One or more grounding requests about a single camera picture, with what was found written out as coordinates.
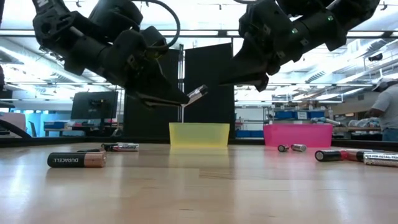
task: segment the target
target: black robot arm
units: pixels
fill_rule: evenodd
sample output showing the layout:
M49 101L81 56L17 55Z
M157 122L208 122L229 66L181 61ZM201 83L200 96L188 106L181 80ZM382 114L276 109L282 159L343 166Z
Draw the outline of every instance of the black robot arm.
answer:
M155 27L140 30L143 17L131 0L99 0L89 18L70 12L62 0L33 3L36 39L63 58L65 70L82 75L87 68L147 106L188 103L189 97L163 76L157 60L169 45Z
M265 90L268 75L300 60L321 44L333 51L346 43L349 30L371 18L380 0L258 0L244 1L239 20L242 49L220 83L254 85ZM291 20L291 16L301 16Z

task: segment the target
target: ceiling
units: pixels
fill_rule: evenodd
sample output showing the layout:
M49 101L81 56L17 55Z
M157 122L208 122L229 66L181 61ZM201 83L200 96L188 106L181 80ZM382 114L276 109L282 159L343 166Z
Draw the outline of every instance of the ceiling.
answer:
M245 6L236 4L232 0L163 0L163 2L177 13L183 29L236 30L238 19L246 10ZM85 16L90 14L95 3L95 0L80 0L81 7L77 7L76 1L65 1L71 11L77 10ZM398 16L398 0L385 1L385 3L387 4L385 10L382 10L384 6L379 6L374 17L355 30L397 30L398 20L394 18ZM136 4L144 15L142 27L175 29L174 20L166 10L152 4L149 7L140 2ZM6 1L4 8L1 29L32 29L35 11L30 0ZM183 44L185 49L190 49L228 42L231 42L230 38L180 38L176 45ZM242 42L242 39L233 40L234 54L239 51ZM64 83L64 85L18 84L9 88L23 86L23 90L35 91L53 98L70 98L76 91L103 91L116 88L109 83L93 85L92 83L103 83L106 80L90 71L85 71L82 77L64 71L57 64L55 57L39 50L40 46L33 37L0 37L0 46L2 47L0 52L14 54L16 60L25 64L17 65L13 62L6 66L5 72L9 82ZM382 39L350 39L345 46L333 52L329 52L326 46L322 45L305 54L297 63L285 64L278 74L270 77L271 85L262 93L258 93L250 86L236 86L236 99L252 102L307 99L341 101L341 96L349 97L369 90L382 75L397 76L397 47L398 43L394 40ZM367 60L368 57L379 53L384 56L381 61ZM81 83L81 85L67 85L67 83ZM301 83L301 85L292 85L292 83Z

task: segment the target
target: table surface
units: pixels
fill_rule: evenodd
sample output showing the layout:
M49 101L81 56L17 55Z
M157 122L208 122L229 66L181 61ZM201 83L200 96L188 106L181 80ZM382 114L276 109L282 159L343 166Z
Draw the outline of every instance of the table surface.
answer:
M0 223L397 223L398 169L317 162L264 146L108 153L100 169L50 169L69 144L0 149Z

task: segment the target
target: pink bin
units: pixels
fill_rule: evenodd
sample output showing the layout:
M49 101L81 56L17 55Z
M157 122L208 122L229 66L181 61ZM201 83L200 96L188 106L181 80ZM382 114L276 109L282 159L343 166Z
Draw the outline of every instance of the pink bin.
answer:
M270 124L264 125L266 146L304 144L307 147L331 146L331 124Z

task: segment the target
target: translucent yellow container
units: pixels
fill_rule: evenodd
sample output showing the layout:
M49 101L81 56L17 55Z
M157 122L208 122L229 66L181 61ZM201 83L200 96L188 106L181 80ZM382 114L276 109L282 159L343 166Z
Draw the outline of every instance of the translucent yellow container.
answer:
M229 124L170 123L172 147L226 147Z

